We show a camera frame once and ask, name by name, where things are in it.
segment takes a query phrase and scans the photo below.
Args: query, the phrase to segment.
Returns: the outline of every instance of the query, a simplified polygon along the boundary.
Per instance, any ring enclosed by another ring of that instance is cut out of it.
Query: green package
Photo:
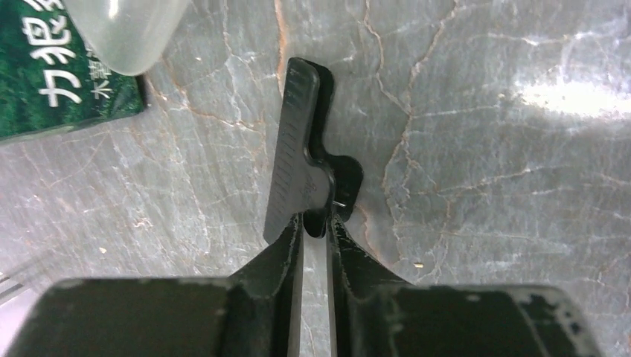
[[[142,111],[136,78],[99,61],[61,0],[0,0],[0,8],[0,140]]]

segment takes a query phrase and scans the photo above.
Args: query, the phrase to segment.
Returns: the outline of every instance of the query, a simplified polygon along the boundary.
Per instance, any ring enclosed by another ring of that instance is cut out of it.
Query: stone table
[[[0,271],[230,274],[264,246],[286,61],[329,67],[325,144],[365,183],[348,227],[417,284],[545,283],[631,353],[626,0],[195,0],[148,110],[0,147]],[[309,239],[303,356],[328,356]]]

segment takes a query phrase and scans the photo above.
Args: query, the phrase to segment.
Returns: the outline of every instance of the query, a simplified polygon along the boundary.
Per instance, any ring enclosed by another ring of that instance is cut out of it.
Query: white object
[[[158,60],[189,0],[65,0],[72,22],[99,60],[138,75]]]

